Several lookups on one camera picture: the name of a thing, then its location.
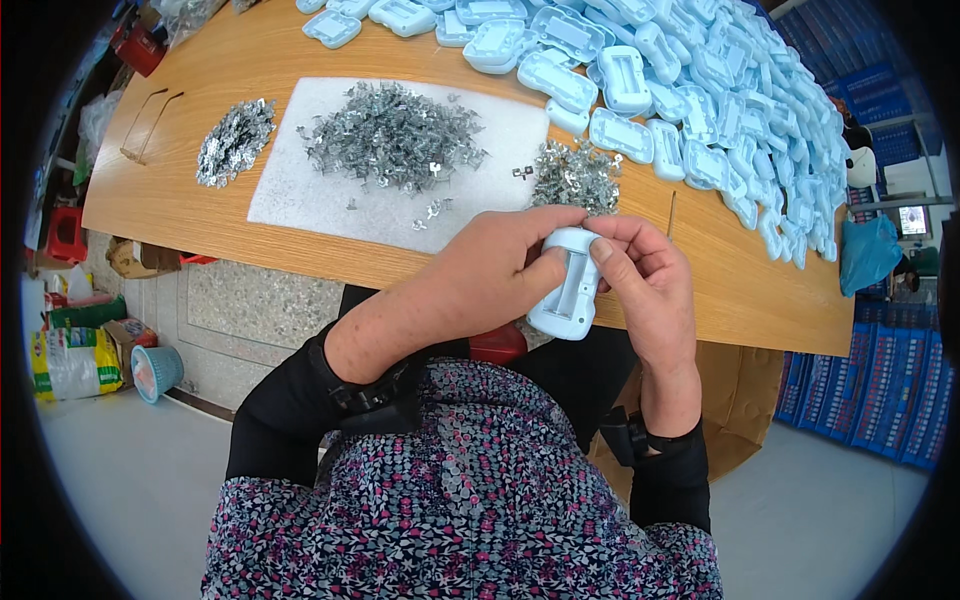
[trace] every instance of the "blue plastic bag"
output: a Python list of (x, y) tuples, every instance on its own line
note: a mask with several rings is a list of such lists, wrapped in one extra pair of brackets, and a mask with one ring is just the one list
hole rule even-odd
[(886, 215), (863, 224), (844, 221), (840, 291), (847, 298), (890, 275), (903, 257), (897, 228)]

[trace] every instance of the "wooden table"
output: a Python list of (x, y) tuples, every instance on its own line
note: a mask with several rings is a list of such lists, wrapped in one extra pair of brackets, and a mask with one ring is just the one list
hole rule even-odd
[[(427, 254), (291, 228), (247, 222), (253, 190), (271, 151), (222, 189), (197, 184), (196, 156), (206, 134), (241, 100), (276, 98), (277, 119), (301, 77), (389, 78), (454, 85), (543, 106), (546, 96), (516, 73), (484, 75), (461, 51), (434, 35), (404, 39), (370, 20), (343, 48), (327, 50), (300, 31), (307, 16), (293, 2), (267, 2), (236, 15), (220, 11), (170, 51), (147, 79), (134, 76), (101, 147), (86, 195), (84, 227), (177, 250), (383, 288), (412, 276)], [(184, 95), (170, 103), (144, 154), (122, 157), (120, 144), (147, 95), (163, 87)], [(139, 149), (162, 102), (137, 120), (128, 147)], [(550, 135), (571, 136), (555, 127)], [(650, 166), (624, 161), (622, 214), (666, 229), (677, 191), (674, 242), (693, 265), (701, 340), (847, 355), (853, 302), (840, 294), (839, 263), (814, 252), (806, 269), (772, 262), (759, 234), (741, 227), (716, 192), (658, 180)], [(623, 326), (613, 295), (597, 300), (596, 322)]]

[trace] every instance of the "white foam sheet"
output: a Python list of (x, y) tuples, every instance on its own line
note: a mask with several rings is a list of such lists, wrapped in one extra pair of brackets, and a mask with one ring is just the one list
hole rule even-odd
[[(436, 253), (476, 214), (521, 210), (530, 204), (535, 178), (515, 178), (513, 170), (534, 164), (549, 127), (546, 112), (445, 85), (400, 82), (443, 105), (451, 104), (447, 94), (458, 94), (455, 104), (480, 115), (478, 123), (485, 129), (473, 139), (490, 155), (478, 170), (458, 167), (449, 184), (439, 182), (434, 189), (413, 197), (395, 186), (379, 188), (373, 178), (367, 184), (370, 193), (364, 195), (360, 189), (363, 180), (352, 179), (345, 171), (326, 175), (315, 171), (296, 129), (305, 126), (311, 131), (314, 115), (340, 110), (347, 101), (344, 92), (357, 81), (324, 77), (297, 82), (253, 192), (248, 221)], [(347, 210), (351, 198), (356, 210)], [(442, 198), (453, 198), (452, 209), (442, 209), (440, 216), (428, 221), (427, 207)], [(427, 229), (413, 230), (414, 219), (421, 219)]]

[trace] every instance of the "yellow sack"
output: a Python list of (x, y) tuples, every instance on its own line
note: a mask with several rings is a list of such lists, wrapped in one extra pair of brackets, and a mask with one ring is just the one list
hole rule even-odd
[(103, 329), (38, 331), (31, 343), (34, 396), (67, 400), (99, 396), (123, 386), (116, 346)]

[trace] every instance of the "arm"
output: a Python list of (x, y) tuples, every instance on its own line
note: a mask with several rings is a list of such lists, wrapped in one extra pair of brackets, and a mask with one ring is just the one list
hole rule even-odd
[[(539, 255), (538, 242), (586, 216), (573, 206), (478, 215), (414, 278), (363, 301), (337, 322), (324, 342), (327, 364), (343, 381), (372, 383), (422, 348), (516, 319), (565, 277), (563, 249)], [(237, 410), (227, 479), (313, 485), (317, 448), (341, 415), (313, 371), (309, 344), (270, 372)]]
[(680, 522), (709, 532), (707, 450), (702, 390), (695, 363), (693, 282), (686, 257), (640, 217), (596, 217), (586, 227), (603, 235), (590, 254), (623, 307), (630, 340), (643, 367), (640, 411), (647, 431), (664, 438), (694, 432), (681, 452), (651, 451), (634, 468), (631, 518), (641, 527)]

